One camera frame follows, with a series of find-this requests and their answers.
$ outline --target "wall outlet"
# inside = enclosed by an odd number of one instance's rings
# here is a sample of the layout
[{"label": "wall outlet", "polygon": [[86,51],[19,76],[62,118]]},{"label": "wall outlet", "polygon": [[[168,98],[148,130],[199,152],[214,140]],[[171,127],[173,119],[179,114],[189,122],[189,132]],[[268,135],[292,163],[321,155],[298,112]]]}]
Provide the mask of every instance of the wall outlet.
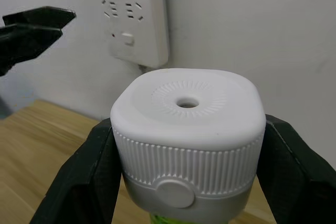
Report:
[{"label": "wall outlet", "polygon": [[111,54],[156,68],[168,61],[165,0],[102,0]]}]

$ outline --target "round button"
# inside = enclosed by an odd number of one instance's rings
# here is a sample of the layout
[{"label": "round button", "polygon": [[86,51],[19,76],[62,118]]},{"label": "round button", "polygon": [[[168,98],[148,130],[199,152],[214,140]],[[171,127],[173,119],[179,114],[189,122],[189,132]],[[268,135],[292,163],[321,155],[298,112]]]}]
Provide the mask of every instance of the round button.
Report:
[{"label": "round button", "polygon": [[162,202],[175,208],[189,207],[195,199],[193,190],[186,183],[173,179],[159,182],[156,195]]}]

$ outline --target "table surface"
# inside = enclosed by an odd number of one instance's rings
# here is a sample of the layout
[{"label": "table surface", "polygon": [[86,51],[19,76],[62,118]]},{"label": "table surface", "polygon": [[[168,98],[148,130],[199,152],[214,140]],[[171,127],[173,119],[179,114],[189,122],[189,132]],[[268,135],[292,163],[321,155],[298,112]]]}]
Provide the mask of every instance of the table surface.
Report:
[{"label": "table surface", "polygon": [[[44,101],[35,101],[0,121],[1,224],[29,223],[61,165],[98,121]],[[123,181],[112,224],[149,224],[147,212],[129,198]],[[245,210],[230,224],[276,223],[258,179]]]}]

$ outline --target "socket hole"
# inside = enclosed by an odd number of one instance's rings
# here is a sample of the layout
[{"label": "socket hole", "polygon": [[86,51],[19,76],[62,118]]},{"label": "socket hole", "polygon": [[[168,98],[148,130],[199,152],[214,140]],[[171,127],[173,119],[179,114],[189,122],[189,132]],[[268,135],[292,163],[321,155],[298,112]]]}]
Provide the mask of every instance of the socket hole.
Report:
[{"label": "socket hole", "polygon": [[139,5],[138,3],[135,3],[135,5],[137,6],[137,8],[142,9],[141,5]]},{"label": "socket hole", "polygon": [[194,107],[197,107],[200,103],[191,97],[184,97],[184,98],[180,98],[177,102],[176,105],[184,108],[184,109],[191,109]]}]

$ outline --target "white bottle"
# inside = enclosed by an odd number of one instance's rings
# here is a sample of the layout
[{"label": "white bottle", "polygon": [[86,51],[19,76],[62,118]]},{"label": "white bottle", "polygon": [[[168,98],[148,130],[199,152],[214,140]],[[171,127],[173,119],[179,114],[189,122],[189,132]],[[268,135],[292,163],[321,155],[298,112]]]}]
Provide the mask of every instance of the white bottle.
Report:
[{"label": "white bottle", "polygon": [[111,110],[133,201],[195,223],[237,216],[256,175],[262,107],[255,86],[226,71],[163,69],[138,77]]}]

